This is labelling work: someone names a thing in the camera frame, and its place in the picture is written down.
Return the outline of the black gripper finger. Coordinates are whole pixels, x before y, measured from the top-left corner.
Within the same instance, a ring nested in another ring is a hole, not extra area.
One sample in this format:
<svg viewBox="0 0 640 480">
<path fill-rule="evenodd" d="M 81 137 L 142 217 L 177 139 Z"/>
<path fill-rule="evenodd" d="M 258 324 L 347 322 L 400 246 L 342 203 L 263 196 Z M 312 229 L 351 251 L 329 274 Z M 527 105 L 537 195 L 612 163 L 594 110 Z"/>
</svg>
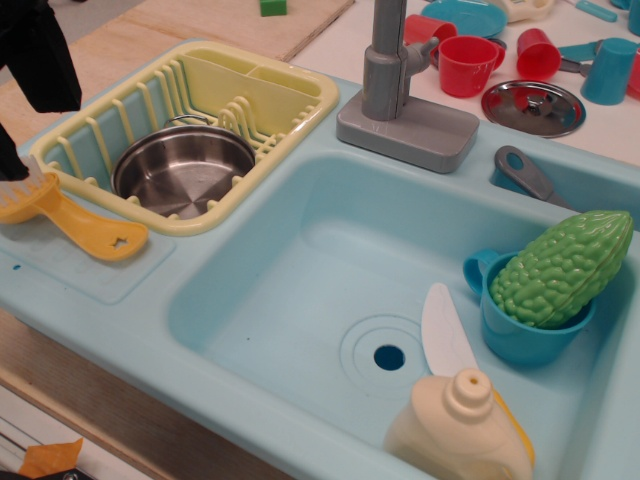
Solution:
<svg viewBox="0 0 640 480">
<path fill-rule="evenodd" d="M 46 1 L 1 3 L 1 66 L 39 113 L 80 109 L 82 90 L 55 12 Z"/>
<path fill-rule="evenodd" d="M 20 160 L 16 145 L 0 125 L 0 171 L 2 181 L 21 181 L 29 176 L 29 169 Z"/>
</svg>

